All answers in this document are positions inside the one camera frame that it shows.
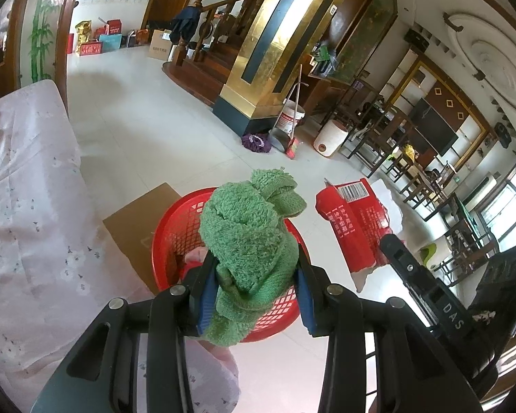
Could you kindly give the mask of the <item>clear plastic bag red print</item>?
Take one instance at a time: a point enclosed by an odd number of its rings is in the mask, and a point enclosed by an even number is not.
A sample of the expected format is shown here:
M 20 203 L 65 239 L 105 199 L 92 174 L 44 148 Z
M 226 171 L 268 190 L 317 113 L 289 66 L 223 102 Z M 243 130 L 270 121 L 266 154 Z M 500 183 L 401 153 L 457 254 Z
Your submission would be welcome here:
M 350 208 L 356 215 L 375 263 L 368 267 L 360 266 L 358 271 L 351 271 L 357 292 L 361 293 L 368 277 L 380 267 L 388 264 L 388 258 L 380 251 L 380 240 L 387 234 L 402 233 L 402 210 L 397 205 L 391 190 L 382 180 L 370 184 L 366 178 L 359 180 L 368 192 L 364 199 L 350 202 Z

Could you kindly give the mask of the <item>dark red snack wrapper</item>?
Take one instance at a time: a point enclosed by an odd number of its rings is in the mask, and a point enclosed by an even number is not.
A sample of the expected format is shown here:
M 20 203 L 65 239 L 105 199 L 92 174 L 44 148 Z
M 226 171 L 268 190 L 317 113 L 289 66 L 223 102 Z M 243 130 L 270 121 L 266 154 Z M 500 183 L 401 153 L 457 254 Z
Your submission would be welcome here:
M 327 186 L 316 195 L 316 211 L 330 223 L 350 272 L 375 263 L 367 239 L 350 208 L 350 202 L 367 196 L 368 192 L 359 180 Z

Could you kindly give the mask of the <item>red plastic mesh basket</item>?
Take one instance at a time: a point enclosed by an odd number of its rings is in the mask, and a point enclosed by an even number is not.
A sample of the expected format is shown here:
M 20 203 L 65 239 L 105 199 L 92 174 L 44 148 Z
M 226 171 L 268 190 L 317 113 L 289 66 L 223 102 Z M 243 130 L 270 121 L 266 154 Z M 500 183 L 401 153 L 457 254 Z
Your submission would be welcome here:
M 204 188 L 181 197 L 160 219 L 151 251 L 153 276 L 159 291 L 178 284 L 186 274 L 183 258 L 203 244 L 199 235 L 200 215 L 213 191 L 213 188 Z M 299 316 L 295 290 L 290 289 L 275 301 L 243 341 L 270 338 L 292 325 Z

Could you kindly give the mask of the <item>green fluffy towel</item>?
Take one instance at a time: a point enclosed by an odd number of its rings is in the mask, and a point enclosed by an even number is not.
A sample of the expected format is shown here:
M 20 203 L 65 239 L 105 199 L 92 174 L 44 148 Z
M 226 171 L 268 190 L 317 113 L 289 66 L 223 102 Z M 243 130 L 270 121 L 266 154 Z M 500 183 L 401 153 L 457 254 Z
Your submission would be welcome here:
M 219 288 L 204 340 L 241 342 L 292 286 L 299 245 L 285 220 L 307 207 L 296 188 L 283 169 L 255 170 L 247 181 L 216 188 L 205 203 L 199 235 L 218 259 Z

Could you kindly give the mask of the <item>brown cardboard box under basket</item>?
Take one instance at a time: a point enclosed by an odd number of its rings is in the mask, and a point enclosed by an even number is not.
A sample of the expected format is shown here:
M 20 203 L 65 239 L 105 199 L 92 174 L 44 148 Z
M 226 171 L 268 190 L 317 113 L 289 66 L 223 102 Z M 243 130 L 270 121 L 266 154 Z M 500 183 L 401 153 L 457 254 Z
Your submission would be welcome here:
M 153 235 L 163 215 L 180 197 L 163 183 L 103 220 L 120 251 L 154 294 L 158 288 L 152 265 Z

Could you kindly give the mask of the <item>black television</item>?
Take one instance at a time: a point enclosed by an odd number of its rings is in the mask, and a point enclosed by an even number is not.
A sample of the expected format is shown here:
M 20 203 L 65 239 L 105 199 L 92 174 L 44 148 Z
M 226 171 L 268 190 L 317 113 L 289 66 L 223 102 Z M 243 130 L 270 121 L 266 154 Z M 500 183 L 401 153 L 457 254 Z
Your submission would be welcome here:
M 409 115 L 418 133 L 443 156 L 457 141 L 458 136 L 441 115 L 424 99 L 420 99 Z

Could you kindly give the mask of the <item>dark wooden chair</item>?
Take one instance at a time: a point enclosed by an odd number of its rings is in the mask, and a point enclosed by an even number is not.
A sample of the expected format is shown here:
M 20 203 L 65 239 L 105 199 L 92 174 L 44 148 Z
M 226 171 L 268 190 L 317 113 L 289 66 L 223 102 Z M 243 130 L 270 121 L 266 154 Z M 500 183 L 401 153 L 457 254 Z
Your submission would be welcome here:
M 368 169 L 368 177 L 373 176 L 389 156 L 404 145 L 415 128 L 409 115 L 393 104 L 386 103 L 382 108 L 372 105 L 365 112 L 367 115 L 370 113 L 373 113 L 372 125 L 348 156 L 360 160 Z

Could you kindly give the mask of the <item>white cylindrical stool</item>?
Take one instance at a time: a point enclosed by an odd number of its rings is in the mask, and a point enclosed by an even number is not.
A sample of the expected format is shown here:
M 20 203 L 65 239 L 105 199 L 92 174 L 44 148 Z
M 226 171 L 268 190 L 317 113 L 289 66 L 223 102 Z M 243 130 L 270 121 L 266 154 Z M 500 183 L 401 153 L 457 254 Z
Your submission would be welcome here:
M 330 119 L 321 128 L 313 147 L 323 157 L 330 158 L 344 144 L 347 136 L 347 127 L 336 119 Z

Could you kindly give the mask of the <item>grey dustpan and broom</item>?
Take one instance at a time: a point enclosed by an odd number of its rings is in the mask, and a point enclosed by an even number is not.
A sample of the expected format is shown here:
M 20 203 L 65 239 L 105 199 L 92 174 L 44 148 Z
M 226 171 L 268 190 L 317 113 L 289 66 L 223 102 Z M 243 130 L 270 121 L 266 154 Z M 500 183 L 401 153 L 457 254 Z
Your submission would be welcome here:
M 295 129 L 299 121 L 301 88 L 308 86 L 307 83 L 302 82 L 302 76 L 303 66 L 300 65 L 297 79 L 283 102 L 274 127 L 268 134 L 271 146 L 284 153 L 289 159 L 295 158 L 298 146 L 298 140 L 295 137 Z

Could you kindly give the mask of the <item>white plastic bucket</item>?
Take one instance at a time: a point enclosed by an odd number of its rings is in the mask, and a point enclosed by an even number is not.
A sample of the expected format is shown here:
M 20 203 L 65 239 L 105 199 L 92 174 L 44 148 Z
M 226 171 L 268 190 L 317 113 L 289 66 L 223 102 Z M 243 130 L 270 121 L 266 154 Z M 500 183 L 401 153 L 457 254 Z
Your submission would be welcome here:
M 290 135 L 298 123 L 305 117 L 305 110 L 292 100 L 285 100 L 276 127 Z

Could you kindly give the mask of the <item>cardboard box by stairs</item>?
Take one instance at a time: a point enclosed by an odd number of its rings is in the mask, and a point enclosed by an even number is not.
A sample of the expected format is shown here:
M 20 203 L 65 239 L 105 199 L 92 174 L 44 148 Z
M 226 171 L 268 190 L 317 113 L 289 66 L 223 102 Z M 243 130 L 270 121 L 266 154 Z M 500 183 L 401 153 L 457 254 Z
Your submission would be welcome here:
M 150 43 L 148 56 L 152 59 L 165 62 L 172 49 L 172 42 L 170 41 L 170 31 L 162 31 L 155 29 L 153 31 L 152 40 Z

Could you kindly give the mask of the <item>red gift boxes pile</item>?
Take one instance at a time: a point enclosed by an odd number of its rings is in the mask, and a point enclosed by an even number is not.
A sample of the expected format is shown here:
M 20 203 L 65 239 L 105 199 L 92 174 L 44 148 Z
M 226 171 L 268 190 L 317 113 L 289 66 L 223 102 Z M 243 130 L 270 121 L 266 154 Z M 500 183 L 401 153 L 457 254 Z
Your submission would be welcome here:
M 68 36 L 68 53 L 78 56 L 93 56 L 120 50 L 123 43 L 122 21 L 101 21 L 101 26 L 92 28 L 89 20 L 80 21 Z

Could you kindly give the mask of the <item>dark jacket on railing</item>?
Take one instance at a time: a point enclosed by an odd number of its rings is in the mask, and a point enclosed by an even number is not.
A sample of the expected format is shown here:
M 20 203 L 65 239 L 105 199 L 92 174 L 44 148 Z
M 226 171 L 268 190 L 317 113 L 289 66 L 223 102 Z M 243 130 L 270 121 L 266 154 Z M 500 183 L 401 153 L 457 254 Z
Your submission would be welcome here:
M 181 40 L 185 43 L 191 41 L 198 28 L 200 14 L 201 8 L 188 6 L 171 21 L 169 39 L 174 45 Z

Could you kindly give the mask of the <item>gold and black pillar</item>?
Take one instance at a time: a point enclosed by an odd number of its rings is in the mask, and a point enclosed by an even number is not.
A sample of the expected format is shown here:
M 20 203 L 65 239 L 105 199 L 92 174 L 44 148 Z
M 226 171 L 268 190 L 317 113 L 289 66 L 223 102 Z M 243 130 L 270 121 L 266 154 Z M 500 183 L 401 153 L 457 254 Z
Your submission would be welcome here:
M 213 114 L 239 136 L 269 130 L 321 40 L 339 50 L 373 0 L 264 0 Z

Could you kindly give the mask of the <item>wooden staircase railing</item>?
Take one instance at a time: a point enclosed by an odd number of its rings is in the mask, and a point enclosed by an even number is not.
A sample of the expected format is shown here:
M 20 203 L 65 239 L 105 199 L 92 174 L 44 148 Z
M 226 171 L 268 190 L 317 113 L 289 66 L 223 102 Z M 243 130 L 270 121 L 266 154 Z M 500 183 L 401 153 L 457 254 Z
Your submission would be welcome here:
M 209 53 L 225 44 L 228 51 L 239 50 L 265 0 L 222 0 L 206 6 L 202 1 L 195 0 L 192 5 L 201 8 L 193 38 L 189 43 L 172 43 L 165 65 L 182 67 L 184 61 L 203 62 Z

